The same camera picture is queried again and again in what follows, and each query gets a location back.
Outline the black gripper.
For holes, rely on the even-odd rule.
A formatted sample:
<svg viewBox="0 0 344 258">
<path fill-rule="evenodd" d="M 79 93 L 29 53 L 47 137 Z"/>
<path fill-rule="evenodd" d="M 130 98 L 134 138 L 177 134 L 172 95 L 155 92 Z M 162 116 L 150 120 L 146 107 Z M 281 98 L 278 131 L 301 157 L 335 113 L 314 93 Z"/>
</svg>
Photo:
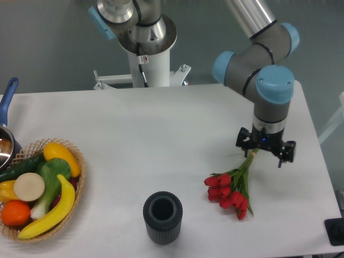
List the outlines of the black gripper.
<svg viewBox="0 0 344 258">
<path fill-rule="evenodd" d="M 280 168 L 283 163 L 294 161 L 296 149 L 295 141 L 282 140 L 283 133 L 284 129 L 277 133 L 267 133 L 265 129 L 259 131 L 254 126 L 252 132 L 242 127 L 235 145 L 244 151 L 245 157 L 248 157 L 248 151 L 254 148 L 272 152 L 278 157 L 278 168 Z"/>
</svg>

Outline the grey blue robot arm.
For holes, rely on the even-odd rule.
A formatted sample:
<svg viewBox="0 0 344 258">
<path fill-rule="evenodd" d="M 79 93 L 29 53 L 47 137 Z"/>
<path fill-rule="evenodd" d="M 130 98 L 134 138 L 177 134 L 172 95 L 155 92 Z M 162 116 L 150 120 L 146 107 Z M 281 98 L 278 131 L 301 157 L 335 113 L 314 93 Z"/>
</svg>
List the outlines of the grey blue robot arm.
<svg viewBox="0 0 344 258">
<path fill-rule="evenodd" d="M 296 143 L 282 138 L 295 77 L 279 62 L 297 48 L 299 34 L 292 25 L 279 23 L 264 1 L 227 4 L 251 41 L 239 54 L 221 53 L 212 67 L 219 83 L 254 104 L 252 129 L 242 128 L 236 145 L 271 152 L 280 163 L 292 162 Z M 177 30 L 160 1 L 97 1 L 88 14 L 99 33 L 118 39 L 127 52 L 134 87 L 171 86 L 170 49 Z"/>
</svg>

